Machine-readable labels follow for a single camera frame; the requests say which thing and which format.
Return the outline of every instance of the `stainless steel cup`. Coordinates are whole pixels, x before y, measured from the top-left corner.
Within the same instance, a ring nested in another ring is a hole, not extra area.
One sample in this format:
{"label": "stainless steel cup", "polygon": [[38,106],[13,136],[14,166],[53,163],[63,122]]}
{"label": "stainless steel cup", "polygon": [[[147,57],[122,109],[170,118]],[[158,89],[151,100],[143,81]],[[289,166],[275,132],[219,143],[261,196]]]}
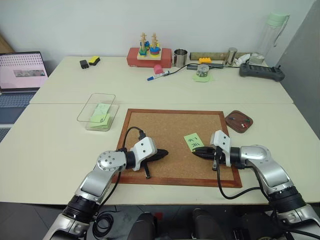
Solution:
{"label": "stainless steel cup", "polygon": [[226,54],[223,64],[225,66],[232,66],[232,64],[234,64],[234,60],[237,52],[238,52],[238,49],[236,49],[235,47],[230,47],[228,50],[228,53]]}
{"label": "stainless steel cup", "polygon": [[182,68],[186,65],[188,52],[184,49],[177,49],[173,52],[173,67]]}

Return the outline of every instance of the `brown coaster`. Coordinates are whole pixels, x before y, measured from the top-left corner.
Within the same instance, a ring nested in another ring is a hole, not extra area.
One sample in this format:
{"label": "brown coaster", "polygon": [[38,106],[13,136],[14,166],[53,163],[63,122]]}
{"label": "brown coaster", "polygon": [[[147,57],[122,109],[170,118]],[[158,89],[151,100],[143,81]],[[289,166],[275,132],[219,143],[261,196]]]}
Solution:
{"label": "brown coaster", "polygon": [[[228,135],[222,111],[186,111],[158,109],[128,109],[118,148],[122,146],[129,127],[143,129],[158,149],[169,152],[164,158],[148,163],[151,178],[146,179],[145,171],[127,169],[122,172],[120,183],[147,185],[182,185],[217,187],[217,172],[212,170],[213,161],[200,158],[190,151],[184,136],[197,133],[205,146],[210,145],[212,133],[222,130]],[[125,145],[129,150],[137,141],[139,133],[128,133]],[[220,166],[222,186],[241,188],[238,169]]]}
{"label": "brown coaster", "polygon": [[243,134],[254,123],[251,117],[244,113],[234,110],[225,117],[226,124],[236,132]]}

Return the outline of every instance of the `green sticky note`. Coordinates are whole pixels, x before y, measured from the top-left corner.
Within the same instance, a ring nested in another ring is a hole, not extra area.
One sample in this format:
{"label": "green sticky note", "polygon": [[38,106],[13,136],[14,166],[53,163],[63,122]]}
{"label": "green sticky note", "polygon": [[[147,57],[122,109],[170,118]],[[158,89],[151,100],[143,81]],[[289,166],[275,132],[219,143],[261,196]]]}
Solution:
{"label": "green sticky note", "polygon": [[196,132],[190,135],[184,136],[184,140],[186,144],[188,144],[188,147],[190,148],[191,152],[195,148],[205,146]]}
{"label": "green sticky note", "polygon": [[107,113],[110,108],[110,104],[99,103],[92,116],[90,117],[89,128],[105,129],[110,124],[110,114]]}
{"label": "green sticky note", "polygon": [[195,74],[193,75],[192,79],[195,82],[200,82],[200,83],[207,83],[214,80],[210,74],[208,74],[207,76],[198,76],[197,74]]}

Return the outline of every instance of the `white table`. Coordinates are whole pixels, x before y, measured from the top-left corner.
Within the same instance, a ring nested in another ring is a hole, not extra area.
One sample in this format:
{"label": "white table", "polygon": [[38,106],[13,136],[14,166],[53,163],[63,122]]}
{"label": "white table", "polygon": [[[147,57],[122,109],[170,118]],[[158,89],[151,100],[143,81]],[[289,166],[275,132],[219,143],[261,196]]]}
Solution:
{"label": "white table", "polygon": [[[319,202],[320,141],[293,104],[121,104],[107,132],[85,130],[82,104],[30,104],[0,143],[0,201],[67,204],[105,150],[115,150],[128,108],[223,111],[249,115],[243,134],[228,127],[234,147],[260,144],[284,167],[306,202]],[[240,170],[243,188],[257,186],[251,170]],[[107,204],[264,204],[258,190],[234,200],[217,187],[119,184]]]}
{"label": "white table", "polygon": [[241,77],[238,68],[210,70],[214,81],[206,83],[194,82],[196,71],[187,69],[147,81],[154,75],[153,68],[129,67],[125,57],[101,57],[96,66],[81,69],[83,59],[90,57],[65,57],[31,103],[85,103],[92,93],[115,94],[115,101],[121,104],[293,103],[279,82]]}

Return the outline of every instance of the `black cable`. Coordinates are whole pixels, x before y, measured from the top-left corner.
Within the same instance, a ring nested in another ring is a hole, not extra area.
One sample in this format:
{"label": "black cable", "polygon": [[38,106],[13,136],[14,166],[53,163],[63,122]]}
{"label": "black cable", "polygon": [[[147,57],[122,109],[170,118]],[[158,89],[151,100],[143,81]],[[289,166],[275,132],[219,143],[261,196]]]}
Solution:
{"label": "black cable", "polygon": [[311,238],[315,238],[315,239],[319,239],[319,240],[320,240],[320,236],[319,236],[319,235],[316,235],[316,234],[313,234],[313,233],[310,233],[310,232],[306,232],[306,231],[289,229],[288,227],[283,226],[283,225],[282,225],[281,223],[279,223],[279,221],[278,221],[278,217],[277,217],[277,212],[276,212],[276,210],[273,210],[271,216],[273,216],[273,217],[275,218],[275,222],[273,221],[273,219],[271,219],[271,221],[272,221],[278,228],[280,228],[281,230],[284,230],[284,231],[289,232],[289,233],[305,235],[305,236],[308,236],[308,237],[311,237]]}
{"label": "black cable", "polygon": [[140,209],[140,211],[141,211],[142,213],[145,213],[145,211],[143,211],[143,210],[141,209],[141,207],[139,207],[138,205],[136,205],[136,206],[137,206],[138,209]]}
{"label": "black cable", "polygon": [[238,194],[236,194],[236,195],[234,195],[234,196],[227,196],[227,195],[224,193],[224,191],[223,191],[223,189],[222,189],[222,185],[221,185],[221,180],[220,180],[220,163],[219,163],[219,159],[218,159],[219,156],[216,154],[215,157],[216,157],[216,174],[217,174],[217,178],[218,178],[218,187],[219,187],[220,193],[221,193],[222,196],[224,196],[226,199],[229,199],[229,200],[231,200],[231,199],[236,199],[237,197],[240,197],[241,195],[246,194],[247,192],[250,192],[250,191],[252,191],[252,190],[260,190],[260,189],[261,189],[259,186],[251,187],[251,188],[248,188],[248,189],[246,189],[246,190],[244,190],[244,191],[242,191],[242,192],[240,192],[240,193],[238,193]]}
{"label": "black cable", "polygon": [[124,140],[123,140],[123,143],[122,143],[122,148],[125,147],[126,145],[126,140],[127,140],[127,136],[128,136],[128,133],[130,132],[131,129],[137,129],[139,131],[139,133],[143,133],[144,131],[142,129],[140,129],[139,127],[137,126],[131,126],[128,128],[128,130],[125,132],[125,135],[124,135]]}
{"label": "black cable", "polygon": [[177,71],[174,71],[174,72],[170,72],[168,75],[171,75],[171,74],[175,74],[176,72],[179,72],[181,69],[185,68],[186,66],[189,66],[189,65],[200,65],[199,63],[188,63],[182,67],[180,67]]}
{"label": "black cable", "polygon": [[[144,131],[142,129],[140,129],[139,127],[136,127],[136,126],[129,127],[128,130],[126,131],[125,135],[124,135],[122,148],[125,147],[128,133],[132,129],[137,129],[139,131],[139,139],[142,139],[142,138],[144,138],[146,136]],[[100,204],[98,212],[105,205],[105,203],[108,201],[108,199],[111,197],[111,195],[116,190],[116,187],[118,186],[120,177],[121,177],[121,172],[118,173],[118,177],[116,178],[115,184],[114,184],[111,192],[103,200],[103,202]],[[112,225],[114,224],[114,218],[109,213],[118,213],[116,206],[114,206],[114,209],[115,209],[115,211],[103,211],[103,212],[99,213],[99,215],[96,217],[96,220],[94,221],[93,226],[92,226],[92,234],[95,237],[95,239],[100,240],[99,238],[103,238],[104,236],[106,236],[110,232],[110,230],[112,228]],[[99,225],[99,222],[102,221],[102,220],[105,220],[108,223],[107,227],[102,227],[102,226]],[[84,240],[86,240],[86,239],[87,239],[87,233],[84,235]]]}
{"label": "black cable", "polygon": [[116,187],[119,183],[119,180],[120,180],[120,177],[121,177],[121,172],[118,173],[118,177],[116,178],[116,181],[115,181],[115,184],[111,190],[111,192],[109,193],[109,195],[105,198],[105,200],[103,200],[103,202],[100,204],[100,207],[98,209],[98,211],[105,205],[106,201],[108,201],[108,199],[111,197],[111,195],[114,193],[114,191],[116,190]]}
{"label": "black cable", "polygon": [[[128,133],[130,132],[131,129],[137,129],[137,130],[139,130],[140,136],[141,136],[141,133],[144,132],[142,129],[140,129],[140,128],[137,127],[137,126],[131,126],[131,127],[129,127],[128,130],[126,131],[125,135],[124,135],[124,140],[123,140],[123,143],[122,143],[122,148],[124,148],[125,145],[126,145],[127,136],[128,136]],[[111,197],[111,195],[112,195],[112,194],[114,193],[114,191],[116,190],[116,187],[117,187],[117,185],[118,185],[118,183],[119,183],[120,177],[121,177],[121,172],[118,173],[118,177],[116,178],[115,184],[114,184],[111,192],[110,192],[109,195],[105,198],[105,200],[100,204],[99,210],[103,207],[103,205],[105,205],[106,201]]]}
{"label": "black cable", "polygon": [[252,169],[252,170],[254,171],[254,174],[255,174],[255,176],[256,176],[256,179],[258,180],[258,183],[259,183],[259,188],[260,188],[260,190],[261,190],[261,193],[262,193],[263,196],[268,200],[268,202],[269,202],[269,204],[270,204],[269,197],[268,197],[268,195],[267,195],[267,194],[265,193],[265,191],[264,191],[264,187],[262,186],[262,181],[261,181],[261,178],[260,178],[260,176],[259,176],[259,174],[258,174],[257,169],[255,169],[253,166],[246,166],[245,168],[246,168],[246,169]]}
{"label": "black cable", "polygon": [[[92,234],[93,234],[94,238],[97,239],[97,240],[100,240],[99,238],[103,238],[104,236],[106,236],[110,232],[110,230],[112,228],[112,225],[114,224],[114,218],[108,212],[112,212],[113,213],[114,211],[103,211],[103,212],[101,212],[96,217],[96,220],[93,223]],[[107,222],[107,226],[99,225],[99,223],[101,221]]]}

